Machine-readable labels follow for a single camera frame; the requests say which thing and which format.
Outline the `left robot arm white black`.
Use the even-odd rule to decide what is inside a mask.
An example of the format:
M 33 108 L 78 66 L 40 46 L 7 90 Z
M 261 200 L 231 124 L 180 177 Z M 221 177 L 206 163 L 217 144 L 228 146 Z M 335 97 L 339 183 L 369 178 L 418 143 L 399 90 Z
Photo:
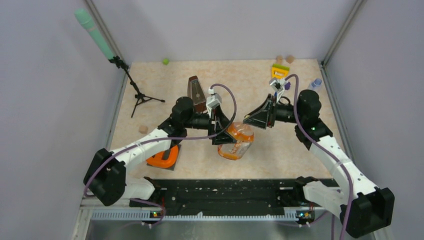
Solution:
M 161 198 L 159 191 L 148 180 L 131 183 L 128 173 L 148 158 L 190 140 L 188 129 L 206 130 L 206 139 L 215 146 L 235 143 L 226 131 L 232 122 L 223 113 L 221 103 L 222 98 L 215 93 L 206 99 L 207 112 L 198 113 L 191 98 L 178 98 L 170 116 L 143 138 L 115 150 L 98 150 L 84 176 L 84 191 L 90 191 L 106 207 L 121 197 L 141 199 L 149 207 L 156 206 Z

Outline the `orange juice bottle yellow cap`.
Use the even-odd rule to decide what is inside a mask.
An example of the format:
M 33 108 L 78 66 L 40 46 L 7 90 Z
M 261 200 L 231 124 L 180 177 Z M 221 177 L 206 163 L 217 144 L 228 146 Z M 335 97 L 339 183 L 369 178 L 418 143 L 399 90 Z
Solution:
M 235 143 L 221 144 L 217 148 L 218 154 L 228 160 L 239 160 L 254 142 L 253 129 L 242 122 L 233 122 L 227 132 L 236 140 Z

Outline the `clear small water bottle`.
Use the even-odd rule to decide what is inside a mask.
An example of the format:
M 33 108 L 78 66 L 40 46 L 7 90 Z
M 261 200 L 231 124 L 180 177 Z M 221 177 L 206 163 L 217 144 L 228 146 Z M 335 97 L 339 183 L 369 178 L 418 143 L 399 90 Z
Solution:
M 322 84 L 323 84 L 323 80 L 320 78 L 316 78 L 309 84 L 307 89 L 312 91 L 318 91 L 320 87 L 322 86 Z

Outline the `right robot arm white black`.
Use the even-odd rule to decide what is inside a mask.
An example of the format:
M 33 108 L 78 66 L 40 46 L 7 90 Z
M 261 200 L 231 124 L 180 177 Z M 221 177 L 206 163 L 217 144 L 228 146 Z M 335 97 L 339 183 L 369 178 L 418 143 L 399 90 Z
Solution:
M 369 180 L 345 154 L 332 131 L 320 119 L 322 104 L 317 92 L 302 90 L 296 103 L 281 104 L 269 94 L 243 123 L 267 129 L 275 122 L 295 124 L 297 139 L 317 157 L 339 186 L 339 191 L 314 177 L 298 177 L 293 200 L 299 206 L 319 205 L 346 225 L 345 232 L 359 238 L 392 223 L 395 196 Z

